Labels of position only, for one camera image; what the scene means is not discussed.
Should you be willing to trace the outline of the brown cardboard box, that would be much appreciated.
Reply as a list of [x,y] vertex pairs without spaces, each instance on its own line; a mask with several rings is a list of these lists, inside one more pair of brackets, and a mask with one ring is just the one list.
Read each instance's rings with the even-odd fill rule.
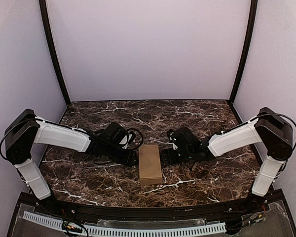
[[139,147],[139,180],[141,185],[163,183],[159,147],[146,144]]

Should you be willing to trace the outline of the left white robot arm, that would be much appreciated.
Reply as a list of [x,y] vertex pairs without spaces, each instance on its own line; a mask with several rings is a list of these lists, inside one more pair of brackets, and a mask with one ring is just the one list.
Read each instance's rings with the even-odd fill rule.
[[35,155],[38,150],[55,146],[97,158],[133,166],[136,150],[143,144],[141,132],[111,122],[105,129],[88,131],[48,121],[25,109],[5,130],[0,141],[0,155],[10,162],[38,200],[52,197]]

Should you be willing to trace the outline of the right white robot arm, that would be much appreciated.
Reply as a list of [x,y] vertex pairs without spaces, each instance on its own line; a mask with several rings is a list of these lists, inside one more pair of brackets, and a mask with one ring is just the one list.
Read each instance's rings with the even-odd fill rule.
[[264,146],[266,154],[260,158],[260,170],[250,191],[254,196],[264,197],[296,148],[296,122],[264,107],[248,121],[202,139],[188,127],[170,129],[167,137],[172,146],[160,151],[163,166],[210,161],[246,146],[258,155],[257,147]]

